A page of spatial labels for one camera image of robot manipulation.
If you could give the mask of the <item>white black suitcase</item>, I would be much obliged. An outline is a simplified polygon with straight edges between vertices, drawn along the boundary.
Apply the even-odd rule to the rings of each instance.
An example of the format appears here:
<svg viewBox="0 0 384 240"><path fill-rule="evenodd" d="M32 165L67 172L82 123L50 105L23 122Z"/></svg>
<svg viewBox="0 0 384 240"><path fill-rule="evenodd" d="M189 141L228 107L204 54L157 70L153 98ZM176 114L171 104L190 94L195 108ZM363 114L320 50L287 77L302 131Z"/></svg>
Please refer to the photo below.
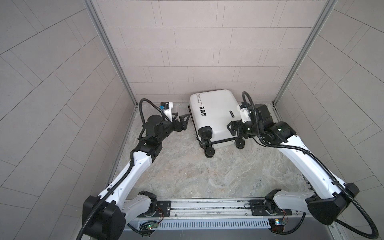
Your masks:
<svg viewBox="0 0 384 240"><path fill-rule="evenodd" d="M232 131L232 122L241 121L239 104L229 90L216 90L190 96L189 112L197 140L207 158L217 148L234 144L243 149L245 140Z"/></svg>

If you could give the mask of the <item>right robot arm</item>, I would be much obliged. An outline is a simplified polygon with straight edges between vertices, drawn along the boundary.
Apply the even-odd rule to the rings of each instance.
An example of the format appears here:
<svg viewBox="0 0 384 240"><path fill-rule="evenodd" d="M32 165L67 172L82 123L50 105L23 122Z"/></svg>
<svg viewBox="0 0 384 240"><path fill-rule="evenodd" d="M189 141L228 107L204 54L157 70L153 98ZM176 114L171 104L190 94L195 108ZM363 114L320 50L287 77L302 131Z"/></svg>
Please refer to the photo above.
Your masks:
<svg viewBox="0 0 384 240"><path fill-rule="evenodd" d="M333 174L304 145L294 129L285 122L232 121L230 133L239 137L258 137L265 147L276 148L303 174L311 186L309 192L287 192L275 189L266 195L270 213L277 210L295 210L311 214L324 225L335 222L350 205L361 209L355 197L360 192L353 183L345 183Z"/></svg>

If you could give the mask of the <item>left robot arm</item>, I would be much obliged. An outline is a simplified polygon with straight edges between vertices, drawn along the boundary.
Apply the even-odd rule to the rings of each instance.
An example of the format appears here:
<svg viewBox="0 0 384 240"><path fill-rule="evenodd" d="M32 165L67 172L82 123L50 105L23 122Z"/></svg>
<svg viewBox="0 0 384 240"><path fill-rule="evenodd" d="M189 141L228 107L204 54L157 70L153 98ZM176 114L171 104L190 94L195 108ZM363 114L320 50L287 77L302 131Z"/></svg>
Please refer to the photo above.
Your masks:
<svg viewBox="0 0 384 240"><path fill-rule="evenodd" d="M187 129L189 114L170 121L164 114L153 115L143 124L137 146L130 153L130 162L96 197L89 196L83 204L82 227L77 235L97 240L117 240L126 225L141 214L152 214L157 204L156 196L149 192L138 194L127 202L126 198L140 176L160 154L162 141L172 132Z"/></svg>

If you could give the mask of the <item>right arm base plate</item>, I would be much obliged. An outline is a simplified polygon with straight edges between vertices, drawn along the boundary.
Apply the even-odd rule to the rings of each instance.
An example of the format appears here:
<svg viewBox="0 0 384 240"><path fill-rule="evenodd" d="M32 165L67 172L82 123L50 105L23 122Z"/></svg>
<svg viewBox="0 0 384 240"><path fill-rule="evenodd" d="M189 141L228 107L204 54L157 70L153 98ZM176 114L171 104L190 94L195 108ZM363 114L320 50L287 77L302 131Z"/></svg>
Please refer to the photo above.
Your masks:
<svg viewBox="0 0 384 240"><path fill-rule="evenodd" d="M253 199L249 200L251 212L253 216L283 216L292 215L289 209L279 209L278 206L272 201L266 199Z"/></svg>

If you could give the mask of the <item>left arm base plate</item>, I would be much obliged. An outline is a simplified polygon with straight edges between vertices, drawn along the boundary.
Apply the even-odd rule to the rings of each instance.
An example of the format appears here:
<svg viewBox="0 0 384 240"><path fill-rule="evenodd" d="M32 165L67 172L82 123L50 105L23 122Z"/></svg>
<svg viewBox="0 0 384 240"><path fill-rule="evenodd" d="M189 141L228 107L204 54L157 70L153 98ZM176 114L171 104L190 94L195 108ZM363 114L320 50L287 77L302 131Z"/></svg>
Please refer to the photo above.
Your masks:
<svg viewBox="0 0 384 240"><path fill-rule="evenodd" d="M169 217L171 212L171 201L157 201L155 211L151 214L140 214L138 218L160 218Z"/></svg>

